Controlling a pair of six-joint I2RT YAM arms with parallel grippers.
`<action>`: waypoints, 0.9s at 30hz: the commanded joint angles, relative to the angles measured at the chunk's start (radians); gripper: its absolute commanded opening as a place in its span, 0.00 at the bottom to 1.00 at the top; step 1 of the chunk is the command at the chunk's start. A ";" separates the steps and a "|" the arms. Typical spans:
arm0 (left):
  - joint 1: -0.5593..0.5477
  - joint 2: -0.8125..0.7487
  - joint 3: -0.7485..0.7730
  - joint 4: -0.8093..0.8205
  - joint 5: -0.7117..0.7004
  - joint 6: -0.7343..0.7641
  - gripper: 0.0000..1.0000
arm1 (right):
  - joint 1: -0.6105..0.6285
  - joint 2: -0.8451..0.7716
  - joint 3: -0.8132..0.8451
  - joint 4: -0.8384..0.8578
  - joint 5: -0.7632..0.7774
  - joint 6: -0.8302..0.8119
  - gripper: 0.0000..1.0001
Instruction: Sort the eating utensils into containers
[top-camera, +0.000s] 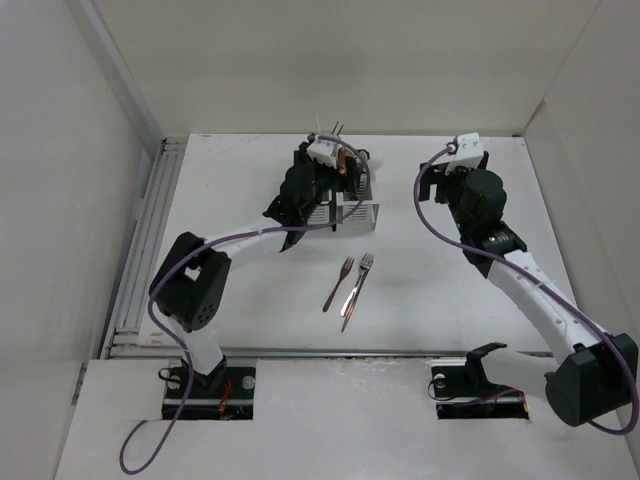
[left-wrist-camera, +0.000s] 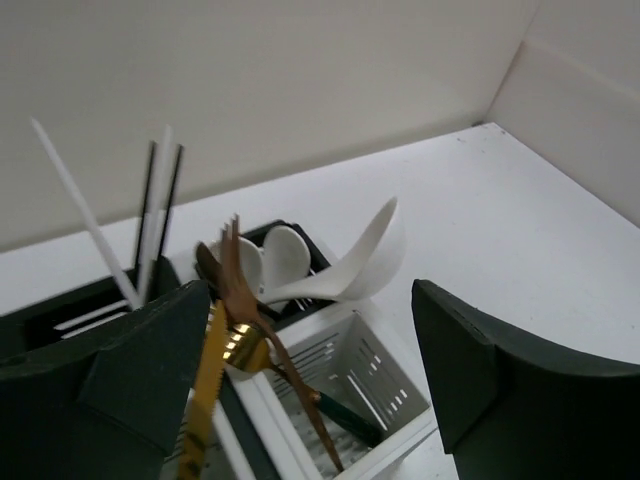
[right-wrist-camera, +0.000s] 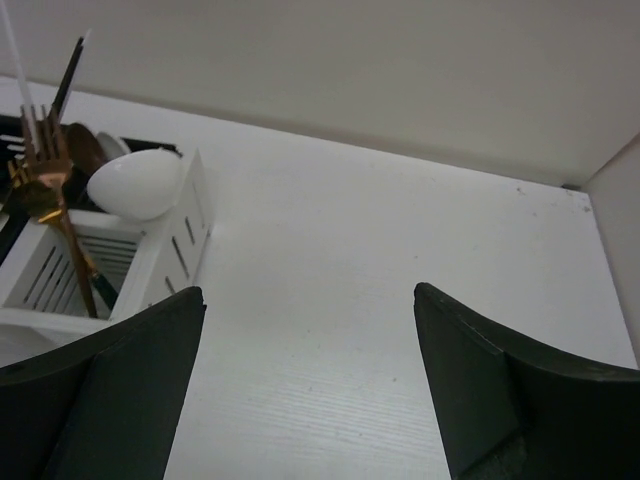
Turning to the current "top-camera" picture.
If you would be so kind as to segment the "copper knife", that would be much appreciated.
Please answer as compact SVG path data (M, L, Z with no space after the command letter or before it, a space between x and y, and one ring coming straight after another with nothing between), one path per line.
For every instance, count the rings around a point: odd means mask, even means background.
M346 167L347 156L348 156L347 150L344 147L340 147L337 153L336 166L337 166L338 173L343 177L347 175L347 167Z

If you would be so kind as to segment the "white ceramic spoon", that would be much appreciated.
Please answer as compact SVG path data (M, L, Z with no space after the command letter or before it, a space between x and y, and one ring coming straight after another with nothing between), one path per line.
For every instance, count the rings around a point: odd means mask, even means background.
M383 154L379 151L373 151L370 154L370 158L368 160L370 171L373 173L377 172L382 167L383 162L384 162Z

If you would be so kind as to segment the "silver copper fork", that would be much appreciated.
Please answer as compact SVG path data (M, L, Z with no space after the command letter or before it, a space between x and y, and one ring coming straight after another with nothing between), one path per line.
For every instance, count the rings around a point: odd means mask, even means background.
M366 253L359 262L357 280L340 311L340 315L343 318L341 332L344 332L347 328L348 321L349 321L349 312L352 310L352 305L356 299L357 294L359 293L362 287L362 284L365 280L366 275L368 274L368 272L370 271L373 265L373 262L374 262L374 255L372 253Z

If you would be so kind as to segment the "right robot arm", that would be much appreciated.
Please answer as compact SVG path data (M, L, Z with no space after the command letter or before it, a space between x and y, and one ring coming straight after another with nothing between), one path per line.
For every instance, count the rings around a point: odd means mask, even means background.
M489 155L464 165L437 156L421 164L413 201L445 205L460 238L432 225L438 239L459 248L467 261L500 289L546 342L549 359L492 342L466 355L463 381L477 394L491 388L544 397L556 416L607 434L631 433L639 421L636 378L639 348L627 334L613 335L567 299L542 272L521 237L503 219L507 194L488 170Z

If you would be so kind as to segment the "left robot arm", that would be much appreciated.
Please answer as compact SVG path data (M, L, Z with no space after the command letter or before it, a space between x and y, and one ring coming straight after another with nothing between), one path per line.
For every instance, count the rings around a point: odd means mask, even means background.
M165 331L182 349L187 384L198 394L213 396L223 387L227 360L213 319L228 275L294 247L315 230L310 219L328 194L357 196L373 171L368 150L336 135L311 134L294 151L278 194L258 220L217 239L192 232L177 237L149 287L148 311L170 320Z

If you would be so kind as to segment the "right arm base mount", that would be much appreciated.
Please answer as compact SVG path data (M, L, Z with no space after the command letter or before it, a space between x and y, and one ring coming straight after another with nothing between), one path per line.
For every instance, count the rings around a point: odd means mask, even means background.
M529 419L524 394L491 383L482 367L484 357L505 347L493 342L471 350L464 358L431 363L427 393L435 402L438 420Z

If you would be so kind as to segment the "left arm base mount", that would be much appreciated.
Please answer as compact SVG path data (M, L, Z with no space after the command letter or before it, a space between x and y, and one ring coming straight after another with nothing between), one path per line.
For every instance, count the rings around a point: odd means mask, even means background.
M179 420L245 421L254 415L256 363L232 362L223 375L222 384L210 393L197 380L183 406ZM158 377L165 382L161 406L163 420L177 413L186 392L187 371L183 366L164 367Z

